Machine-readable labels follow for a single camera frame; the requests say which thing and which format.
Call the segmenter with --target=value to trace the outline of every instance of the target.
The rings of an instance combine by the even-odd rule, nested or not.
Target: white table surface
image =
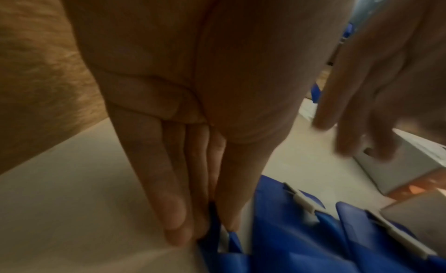
[[[382,196],[354,160],[331,153],[333,132],[299,116],[264,174],[335,203],[378,209]],[[239,236],[249,248],[251,205]],[[205,272],[194,246],[163,242],[109,120],[0,176],[0,272]]]

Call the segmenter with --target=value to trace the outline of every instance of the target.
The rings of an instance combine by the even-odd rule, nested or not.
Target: hand
[[[418,119],[444,133],[446,0],[389,0],[335,61],[313,126],[338,123],[335,151],[357,152],[368,135],[374,157],[389,160],[398,121]]]
[[[166,239],[182,245],[206,233],[209,199],[237,229],[354,0],[63,2]]]

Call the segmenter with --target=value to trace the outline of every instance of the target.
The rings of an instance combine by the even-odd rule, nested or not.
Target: table
[[[299,116],[264,174],[335,203],[391,203],[354,160],[331,153],[333,131]],[[239,232],[249,251],[252,206]],[[0,272],[205,272],[195,246],[163,241],[143,191],[104,120],[0,176]]]

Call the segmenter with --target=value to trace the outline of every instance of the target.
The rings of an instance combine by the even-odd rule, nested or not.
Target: white clip
[[[368,210],[368,212],[372,214],[376,218],[376,220],[383,224],[383,227],[386,228],[389,236],[397,240],[401,245],[403,245],[412,253],[416,254],[424,260],[427,260],[429,255],[437,255],[435,251],[433,251],[411,235],[407,234],[406,232],[399,230],[395,225],[390,223],[387,219],[383,218],[380,214],[371,210]]]
[[[294,194],[293,199],[296,203],[301,205],[304,210],[310,212],[313,215],[315,214],[315,211],[327,214],[327,211],[323,207],[321,207],[318,203],[316,203],[312,199],[308,198],[301,191],[297,190],[295,192],[296,193]]]

